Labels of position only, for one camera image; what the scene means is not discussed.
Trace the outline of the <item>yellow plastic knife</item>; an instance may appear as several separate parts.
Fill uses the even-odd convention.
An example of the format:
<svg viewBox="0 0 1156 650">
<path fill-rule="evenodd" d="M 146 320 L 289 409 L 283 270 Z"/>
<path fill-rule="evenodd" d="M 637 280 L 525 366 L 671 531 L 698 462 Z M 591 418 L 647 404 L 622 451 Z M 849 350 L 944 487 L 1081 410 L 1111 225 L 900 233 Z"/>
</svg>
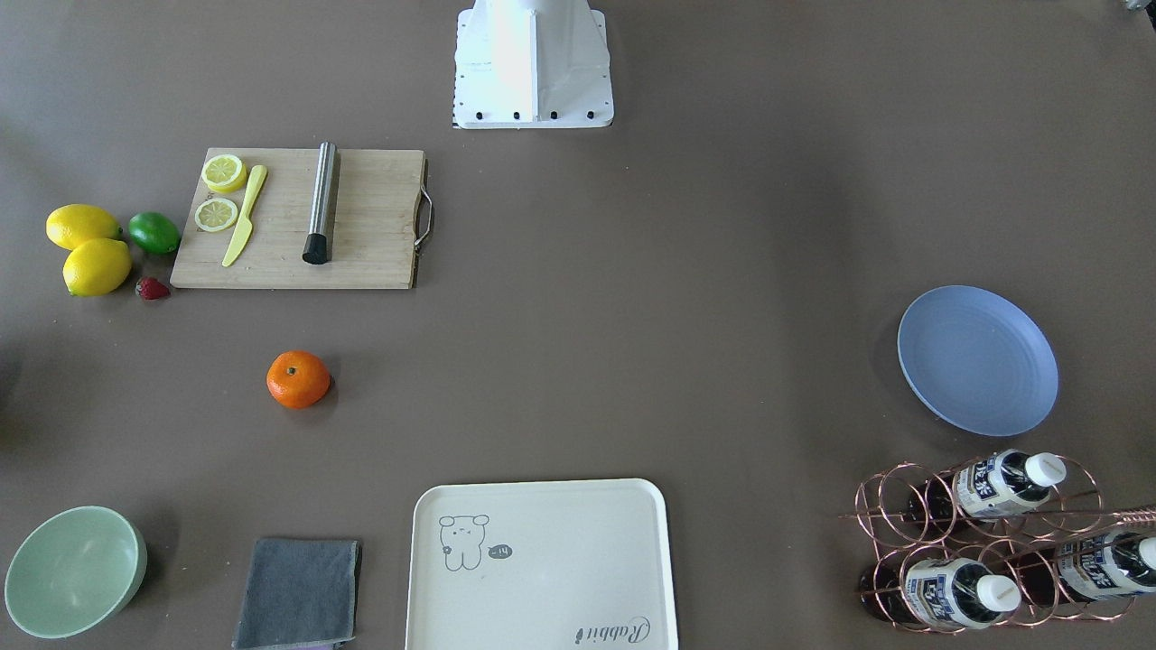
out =
<svg viewBox="0 0 1156 650">
<path fill-rule="evenodd" d="M 264 164 L 258 164 L 249 169 L 247 185 L 245 185 L 245 193 L 237 222 L 234 226 L 230 243 L 228 243 L 227 254 L 220 260 L 220 266 L 231 267 L 239 259 L 244 248 L 247 246 L 249 238 L 253 229 L 255 229 L 252 221 L 252 210 L 255 209 L 257 198 L 259 198 L 261 190 L 264 190 L 267 176 L 268 169 Z"/>
</svg>

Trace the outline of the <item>grey folded cloth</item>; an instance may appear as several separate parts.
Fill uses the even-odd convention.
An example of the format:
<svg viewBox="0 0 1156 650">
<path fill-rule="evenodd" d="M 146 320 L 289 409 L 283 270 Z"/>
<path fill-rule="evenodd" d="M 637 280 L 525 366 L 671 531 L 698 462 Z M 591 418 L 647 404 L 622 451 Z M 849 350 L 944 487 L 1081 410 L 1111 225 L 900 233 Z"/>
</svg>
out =
<svg viewBox="0 0 1156 650">
<path fill-rule="evenodd" d="M 249 560 L 234 649 L 339 649 L 355 638 L 358 540 L 264 535 Z"/>
</svg>

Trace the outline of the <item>blue plate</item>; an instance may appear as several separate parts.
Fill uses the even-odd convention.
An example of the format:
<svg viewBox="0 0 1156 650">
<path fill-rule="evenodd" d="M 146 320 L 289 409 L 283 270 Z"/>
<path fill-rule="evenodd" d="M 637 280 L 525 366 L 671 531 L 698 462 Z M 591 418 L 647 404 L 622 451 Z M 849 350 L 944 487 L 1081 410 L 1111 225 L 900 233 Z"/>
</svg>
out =
<svg viewBox="0 0 1156 650">
<path fill-rule="evenodd" d="M 929 412 L 987 437 L 1044 423 L 1058 400 L 1058 362 L 1029 313 L 975 285 L 941 285 L 905 309 L 901 374 Z"/>
</svg>

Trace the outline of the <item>steel muddler black tip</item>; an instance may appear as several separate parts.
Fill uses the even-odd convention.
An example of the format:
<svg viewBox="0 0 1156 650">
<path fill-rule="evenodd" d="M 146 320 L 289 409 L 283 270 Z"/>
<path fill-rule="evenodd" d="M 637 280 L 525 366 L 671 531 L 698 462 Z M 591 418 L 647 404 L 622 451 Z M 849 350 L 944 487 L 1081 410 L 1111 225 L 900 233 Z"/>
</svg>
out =
<svg viewBox="0 0 1156 650">
<path fill-rule="evenodd" d="M 334 214 L 340 177 L 340 154 L 336 145 L 325 141 L 319 147 L 309 229 L 302 259 L 310 265 L 331 261 Z"/>
</svg>

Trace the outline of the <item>wooden cutting board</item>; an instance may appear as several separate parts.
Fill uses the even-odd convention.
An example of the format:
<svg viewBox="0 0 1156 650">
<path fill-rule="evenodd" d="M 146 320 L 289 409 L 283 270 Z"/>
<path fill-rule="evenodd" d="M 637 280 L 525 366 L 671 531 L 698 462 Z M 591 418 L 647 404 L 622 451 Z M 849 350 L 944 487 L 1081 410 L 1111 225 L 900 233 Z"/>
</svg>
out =
<svg viewBox="0 0 1156 650">
<path fill-rule="evenodd" d="M 314 148 L 232 148 L 244 164 L 264 164 L 268 178 L 255 201 L 255 223 L 236 263 L 223 266 L 230 230 L 206 232 L 187 219 L 171 271 L 179 288 L 408 289 L 415 280 L 427 156 L 423 152 L 338 152 L 331 207 L 329 263 L 303 259 L 307 241 Z"/>
</svg>

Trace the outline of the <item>red strawberry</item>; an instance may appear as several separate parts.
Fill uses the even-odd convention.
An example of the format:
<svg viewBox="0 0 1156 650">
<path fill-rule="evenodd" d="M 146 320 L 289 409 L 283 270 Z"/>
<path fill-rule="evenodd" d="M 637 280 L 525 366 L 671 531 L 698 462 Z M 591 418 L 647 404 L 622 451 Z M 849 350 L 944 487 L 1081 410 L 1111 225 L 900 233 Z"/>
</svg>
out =
<svg viewBox="0 0 1156 650">
<path fill-rule="evenodd" d="M 166 300 L 171 296 L 169 285 L 162 283 L 157 276 L 140 276 L 134 285 L 134 291 L 142 301 Z"/>
</svg>

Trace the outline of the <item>orange mandarin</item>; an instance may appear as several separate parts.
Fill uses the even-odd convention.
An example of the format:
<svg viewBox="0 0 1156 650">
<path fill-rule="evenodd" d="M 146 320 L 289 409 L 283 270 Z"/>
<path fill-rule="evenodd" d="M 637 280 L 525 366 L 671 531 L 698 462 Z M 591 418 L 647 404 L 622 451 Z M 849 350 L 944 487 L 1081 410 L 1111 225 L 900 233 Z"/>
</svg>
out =
<svg viewBox="0 0 1156 650">
<path fill-rule="evenodd" d="M 281 406 L 304 409 L 329 393 L 329 367 L 310 350 L 284 350 L 266 371 L 266 387 Z"/>
</svg>

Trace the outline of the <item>yellow lemon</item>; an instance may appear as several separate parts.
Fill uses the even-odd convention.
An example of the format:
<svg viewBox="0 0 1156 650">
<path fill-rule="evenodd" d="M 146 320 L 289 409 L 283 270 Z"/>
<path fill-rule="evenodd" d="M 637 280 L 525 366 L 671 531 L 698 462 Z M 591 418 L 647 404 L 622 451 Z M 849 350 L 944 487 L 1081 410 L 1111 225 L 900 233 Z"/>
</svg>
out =
<svg viewBox="0 0 1156 650">
<path fill-rule="evenodd" d="M 73 296 L 92 297 L 114 291 L 129 276 L 132 256 L 127 243 L 96 238 L 74 248 L 62 264 L 62 282 Z"/>
<path fill-rule="evenodd" d="M 119 239 L 118 219 L 99 206 L 69 204 L 51 210 L 45 221 L 47 238 L 58 248 L 73 251 L 92 239 Z"/>
</svg>

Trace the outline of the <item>cream rabbit tray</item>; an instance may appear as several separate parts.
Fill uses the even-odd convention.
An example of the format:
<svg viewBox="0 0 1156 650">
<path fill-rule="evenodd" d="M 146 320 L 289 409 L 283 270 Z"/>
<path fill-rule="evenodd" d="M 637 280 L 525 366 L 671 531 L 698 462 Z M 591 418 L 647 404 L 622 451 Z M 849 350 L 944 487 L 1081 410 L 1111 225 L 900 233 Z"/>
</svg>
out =
<svg viewBox="0 0 1156 650">
<path fill-rule="evenodd" d="M 643 478 L 444 485 L 413 512 L 408 649 L 676 649 L 667 505 Z"/>
</svg>

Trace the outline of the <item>green bowl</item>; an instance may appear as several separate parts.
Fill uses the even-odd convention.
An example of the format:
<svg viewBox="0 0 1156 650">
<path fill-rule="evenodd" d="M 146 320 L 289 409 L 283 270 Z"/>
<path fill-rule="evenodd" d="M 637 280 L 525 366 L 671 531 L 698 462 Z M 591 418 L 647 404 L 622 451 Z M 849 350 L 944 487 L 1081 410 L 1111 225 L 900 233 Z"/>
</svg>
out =
<svg viewBox="0 0 1156 650">
<path fill-rule="evenodd" d="M 5 574 L 5 608 L 38 638 L 66 638 L 114 616 L 147 569 L 140 531 L 110 507 L 77 505 L 25 535 Z"/>
</svg>

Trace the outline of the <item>green lime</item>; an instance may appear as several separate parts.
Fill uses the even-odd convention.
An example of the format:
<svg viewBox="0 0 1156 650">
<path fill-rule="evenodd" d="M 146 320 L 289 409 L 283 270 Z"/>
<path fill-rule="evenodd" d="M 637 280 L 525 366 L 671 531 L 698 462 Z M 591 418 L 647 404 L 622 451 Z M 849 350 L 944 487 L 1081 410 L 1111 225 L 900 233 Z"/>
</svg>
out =
<svg viewBox="0 0 1156 650">
<path fill-rule="evenodd" d="M 173 254 L 181 245 L 181 230 L 158 210 L 141 210 L 129 217 L 127 232 L 147 254 Z"/>
</svg>

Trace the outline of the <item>lemon slice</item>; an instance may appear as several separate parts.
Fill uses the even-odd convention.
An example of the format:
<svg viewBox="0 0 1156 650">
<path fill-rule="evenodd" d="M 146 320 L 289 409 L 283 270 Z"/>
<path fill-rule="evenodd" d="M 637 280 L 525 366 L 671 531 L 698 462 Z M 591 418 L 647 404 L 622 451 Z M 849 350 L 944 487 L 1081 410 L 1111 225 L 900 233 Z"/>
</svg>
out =
<svg viewBox="0 0 1156 650">
<path fill-rule="evenodd" d="M 239 206 L 230 199 L 214 197 L 200 204 L 193 217 L 198 230 L 220 232 L 235 226 L 239 217 Z"/>
<path fill-rule="evenodd" d="M 200 178 L 210 192 L 229 194 L 247 185 L 249 167 L 234 153 L 218 153 L 205 161 Z"/>
</svg>

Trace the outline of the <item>tea bottle white cap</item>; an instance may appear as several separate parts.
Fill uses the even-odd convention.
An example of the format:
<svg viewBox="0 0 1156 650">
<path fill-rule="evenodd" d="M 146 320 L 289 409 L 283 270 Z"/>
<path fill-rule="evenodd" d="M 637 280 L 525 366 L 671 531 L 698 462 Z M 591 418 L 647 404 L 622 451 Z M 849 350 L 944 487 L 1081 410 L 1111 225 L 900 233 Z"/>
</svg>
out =
<svg viewBox="0 0 1156 650">
<path fill-rule="evenodd" d="M 907 498 L 901 518 L 942 534 L 1032 514 L 1066 480 L 1067 464 L 1051 452 L 1003 450 L 929 478 Z"/>
</svg>

